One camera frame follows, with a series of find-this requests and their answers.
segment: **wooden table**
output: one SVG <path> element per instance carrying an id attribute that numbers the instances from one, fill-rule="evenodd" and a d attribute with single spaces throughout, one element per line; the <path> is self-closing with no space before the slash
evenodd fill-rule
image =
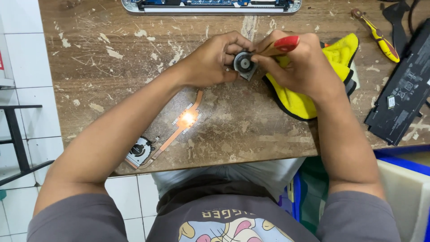
<path id="1" fill-rule="evenodd" d="M 65 146 L 105 110 L 215 34 L 237 30 L 257 42 L 273 29 L 315 32 L 322 41 L 355 33 L 360 39 L 354 61 L 361 88 L 351 95 L 351 103 L 363 131 L 367 130 L 364 119 L 395 66 L 366 29 L 350 17 L 350 10 L 359 8 L 389 36 L 391 24 L 376 0 L 303 0 L 293 16 L 131 16 L 120 0 L 39 2 Z M 430 1 L 419 4 L 415 26 L 429 17 Z M 196 125 L 147 169 L 134 171 L 123 163 L 116 173 L 316 155 L 316 122 L 297 121 L 283 113 L 261 81 L 263 75 L 258 70 L 251 81 L 206 88 L 199 107 L 204 115 Z M 144 136 L 150 140 L 160 137 L 155 144 L 160 147 L 175 130 L 172 121 L 196 95 L 194 88 L 181 91 Z M 423 118 L 415 119 L 399 146 L 430 143 L 430 110 L 423 107 L 421 111 Z M 374 149 L 387 147 L 383 140 L 365 133 Z"/>

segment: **laptop battery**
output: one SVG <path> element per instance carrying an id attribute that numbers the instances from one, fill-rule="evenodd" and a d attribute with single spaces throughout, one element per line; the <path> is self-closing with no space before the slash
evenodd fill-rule
<path id="1" fill-rule="evenodd" d="M 405 57 L 394 69 L 364 122 L 370 132 L 396 146 L 414 118 L 420 115 L 429 94 L 430 19 L 427 19 L 416 30 Z"/>

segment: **person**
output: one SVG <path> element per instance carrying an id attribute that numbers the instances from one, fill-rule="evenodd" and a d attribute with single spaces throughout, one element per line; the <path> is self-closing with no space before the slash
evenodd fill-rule
<path id="1" fill-rule="evenodd" d="M 160 202 L 146 240 L 400 241 L 376 158 L 318 37 L 300 34 L 299 45 L 287 54 L 291 63 L 285 69 L 273 58 L 258 55 L 292 34 L 274 30 L 256 45 L 236 31 L 213 36 L 106 111 L 51 165 L 28 227 L 28 241 L 126 241 L 121 213 L 104 188 L 107 177 L 182 88 L 240 79 L 228 66 L 242 50 L 254 51 L 251 60 L 279 85 L 308 95 L 315 103 L 320 152 L 329 175 L 329 197 L 316 236 L 276 204 L 277 186 L 281 183 L 283 189 L 289 182 L 283 177 L 291 178 L 284 174 L 297 169 L 284 160 L 153 174 Z"/>

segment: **cloth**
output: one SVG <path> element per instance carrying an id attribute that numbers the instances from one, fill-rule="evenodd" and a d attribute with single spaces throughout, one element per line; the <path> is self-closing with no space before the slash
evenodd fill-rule
<path id="1" fill-rule="evenodd" d="M 243 164 L 218 165 L 195 169 L 152 173 L 160 198 L 169 190 L 200 175 L 217 175 L 230 181 L 250 181 L 265 187 L 279 201 L 284 188 L 293 179 L 304 157 Z"/>
<path id="2" fill-rule="evenodd" d="M 347 87 L 346 92 L 348 96 L 356 87 L 355 81 L 351 80 L 354 72 L 350 69 L 350 66 L 357 49 L 358 38 L 355 34 L 349 34 L 336 43 L 322 49 L 331 66 L 344 82 L 345 87 Z M 278 56 L 276 59 L 282 68 L 290 63 L 287 56 Z M 270 73 L 267 73 L 263 77 L 263 81 L 273 94 L 273 98 L 279 108 L 286 114 L 300 121 L 310 121 L 316 118 L 315 105 L 310 97 L 280 86 Z"/>
<path id="3" fill-rule="evenodd" d="M 257 186 L 246 181 L 227 184 L 236 188 Z M 222 186 L 213 189 L 212 193 L 225 190 Z M 259 189 L 263 194 L 265 188 Z M 72 196 L 45 208 L 31 220 L 27 236 L 28 242 L 127 241 L 123 218 L 114 201 L 108 195 L 93 193 Z M 351 191 L 329 196 L 317 236 L 320 241 L 400 241 L 388 203 Z M 156 217 L 146 241 L 317 242 L 318 239 L 271 198 L 228 194 L 176 204 L 173 210 Z"/>

